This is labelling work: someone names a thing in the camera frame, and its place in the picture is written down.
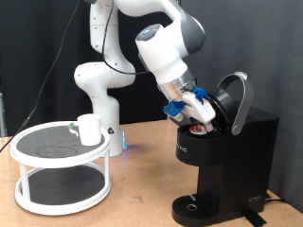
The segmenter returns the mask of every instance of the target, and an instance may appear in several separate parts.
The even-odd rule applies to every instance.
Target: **wooden table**
[[[47,217],[22,210],[15,201],[19,166],[9,154],[0,154],[0,226],[179,226],[171,217],[172,202],[196,192],[198,167],[175,156],[177,126],[170,120],[123,125],[128,148],[111,158],[112,189],[98,205],[74,215]],[[9,139],[2,138],[0,146]],[[103,158],[96,160],[103,165]],[[302,227],[303,216],[291,205],[271,202],[260,215],[267,227]],[[218,227],[251,227],[245,218]]]

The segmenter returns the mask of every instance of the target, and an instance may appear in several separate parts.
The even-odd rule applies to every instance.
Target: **blue light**
[[[127,148],[127,144],[125,144],[125,131],[122,131],[123,134],[123,150]]]

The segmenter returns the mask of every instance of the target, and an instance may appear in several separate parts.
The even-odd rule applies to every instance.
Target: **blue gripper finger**
[[[195,88],[193,90],[193,93],[196,95],[196,98],[199,101],[201,101],[202,98],[204,98],[204,97],[207,98],[207,99],[209,99],[209,96],[208,96],[207,92],[203,88],[201,88],[201,87]]]

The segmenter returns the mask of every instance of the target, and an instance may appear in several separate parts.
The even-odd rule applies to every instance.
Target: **black cable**
[[[60,56],[60,54],[61,54],[62,47],[63,47],[63,43],[64,43],[64,39],[65,39],[66,31],[67,31],[67,29],[69,28],[69,25],[70,25],[70,23],[72,22],[72,20],[73,20],[73,18],[74,18],[74,15],[75,15],[75,13],[76,13],[76,11],[77,11],[79,2],[80,2],[80,0],[78,0],[78,3],[77,3],[77,5],[76,5],[76,7],[75,7],[75,9],[74,9],[74,12],[73,12],[71,18],[69,19],[69,22],[68,22],[68,24],[67,24],[67,26],[66,26],[66,28],[65,28],[65,31],[64,31],[64,33],[63,33],[62,42],[61,42],[61,45],[60,45],[58,54],[57,54],[56,59],[54,60],[53,64],[51,65],[50,69],[48,70],[48,73],[46,74],[45,81],[44,81],[44,83],[43,83],[42,86],[41,86],[40,92],[39,92],[38,97],[37,97],[37,100],[36,100],[35,108],[31,111],[31,113],[29,114],[29,116],[27,117],[27,119],[23,122],[23,124],[22,124],[22,126],[20,127],[20,129],[19,129],[19,130],[18,130],[18,131],[9,139],[9,140],[8,140],[8,142],[0,149],[0,153],[1,153],[2,150],[10,143],[10,141],[16,136],[16,134],[18,134],[18,133],[22,130],[22,128],[23,128],[24,126],[27,125],[27,123],[28,123],[28,121],[30,120],[30,118],[31,118],[31,117],[34,115],[34,113],[36,112],[36,109],[37,109],[37,106],[38,106],[38,102],[39,102],[39,100],[40,100],[40,96],[41,96],[42,90],[44,89],[45,83],[46,83],[46,81],[47,81],[47,79],[48,79],[48,77],[49,77],[51,71],[53,70],[53,68],[54,68],[55,64],[57,63],[57,60],[58,60],[58,58],[59,58],[59,56]]]
[[[127,74],[127,75],[138,75],[138,74],[146,74],[146,73],[150,73],[148,71],[146,72],[141,72],[141,73],[125,73],[125,72],[122,72],[122,71],[119,71],[117,69],[115,69],[114,67],[112,67],[106,60],[105,60],[105,53],[104,53],[104,46],[105,46],[105,40],[106,40],[106,34],[107,34],[107,28],[108,28],[108,24],[110,23],[110,20],[111,20],[111,16],[112,16],[112,13],[113,13],[113,8],[114,8],[114,0],[112,1],[112,7],[111,7],[111,12],[110,12],[110,15],[107,19],[107,23],[106,23],[106,27],[105,27],[105,31],[104,31],[104,38],[103,38],[103,47],[102,47],[102,55],[103,55],[103,60],[105,62],[105,64],[107,66],[109,66],[111,69],[117,71],[118,73],[121,73],[121,74]]]

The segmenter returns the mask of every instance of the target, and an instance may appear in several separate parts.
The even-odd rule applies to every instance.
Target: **mug handle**
[[[75,125],[74,122],[72,122],[68,125],[69,132],[76,134],[77,137],[79,137],[78,133],[76,131],[72,130],[74,125]]]

